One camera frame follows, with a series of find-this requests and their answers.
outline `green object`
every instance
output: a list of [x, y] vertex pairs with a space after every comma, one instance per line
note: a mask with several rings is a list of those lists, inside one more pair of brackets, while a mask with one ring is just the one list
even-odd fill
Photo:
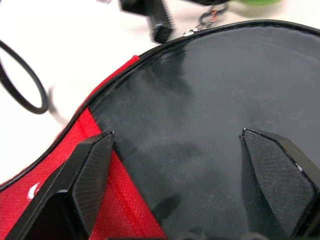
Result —
[[238, 1], [251, 6], [263, 6], [263, 5], [274, 4], [281, 0], [238, 0]]

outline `black rubber ring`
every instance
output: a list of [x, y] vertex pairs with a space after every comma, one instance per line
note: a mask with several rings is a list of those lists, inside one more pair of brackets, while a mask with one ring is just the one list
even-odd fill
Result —
[[44, 114], [48, 108], [48, 97], [44, 86], [41, 84], [39, 78], [35, 74], [35, 72], [31, 69], [31, 67], [9, 46], [7, 46], [3, 41], [0, 40], [0, 48], [2, 48], [5, 52], [7, 52], [10, 56], [12, 56], [23, 68], [24, 70], [30, 75], [32, 80], [34, 81], [36, 87], [39, 90], [41, 96], [41, 107], [36, 107], [32, 105], [21, 93], [15, 88], [15, 86], [10, 81], [9, 77], [4, 70], [2, 63], [0, 61], [0, 82], [4, 86], [4, 88], [11, 94], [11, 96], [20, 103], [25, 109], [34, 113], [34, 114]]

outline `red fabric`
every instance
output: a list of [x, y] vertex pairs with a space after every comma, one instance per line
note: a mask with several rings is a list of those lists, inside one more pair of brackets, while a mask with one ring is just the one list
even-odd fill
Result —
[[[137, 56], [134, 56], [105, 79], [93, 92], [138, 59]], [[52, 153], [22, 179], [0, 193], [0, 239], [6, 237], [30, 203], [31, 199], [28, 198], [30, 188], [37, 184], [35, 191], [37, 192], [47, 177], [68, 159], [79, 142], [100, 132], [101, 130], [86, 108]], [[164, 236], [124, 166], [116, 154], [112, 153], [106, 191], [90, 239], [102, 240], [109, 237], [163, 238]]]

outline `white table surface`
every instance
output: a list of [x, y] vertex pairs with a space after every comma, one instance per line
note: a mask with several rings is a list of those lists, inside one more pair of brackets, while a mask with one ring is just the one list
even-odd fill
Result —
[[[167, 0], [176, 31], [197, 25], [208, 7]], [[231, 2], [217, 26], [278, 19], [320, 29], [320, 0], [282, 0], [265, 7]], [[119, 10], [117, 0], [2, 0], [0, 39], [31, 66], [57, 114], [35, 115], [0, 86], [0, 183], [35, 161], [54, 141], [87, 95], [133, 55], [155, 47], [147, 20]], [[16, 87], [32, 103], [40, 96], [30, 77], [2, 50], [1, 60]]]

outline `textured black plastic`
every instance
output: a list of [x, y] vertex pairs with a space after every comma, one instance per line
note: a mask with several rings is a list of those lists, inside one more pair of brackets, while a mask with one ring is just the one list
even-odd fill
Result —
[[149, 16], [148, 22], [154, 41], [160, 44], [165, 43], [173, 31], [173, 26], [164, 2], [162, 0], [146, 0], [145, 11]]
[[94, 228], [105, 193], [113, 141], [113, 135], [109, 134], [93, 145], [74, 181], [72, 198], [88, 236]]
[[309, 180], [274, 141], [244, 132], [259, 186], [275, 217], [291, 235], [315, 196]]

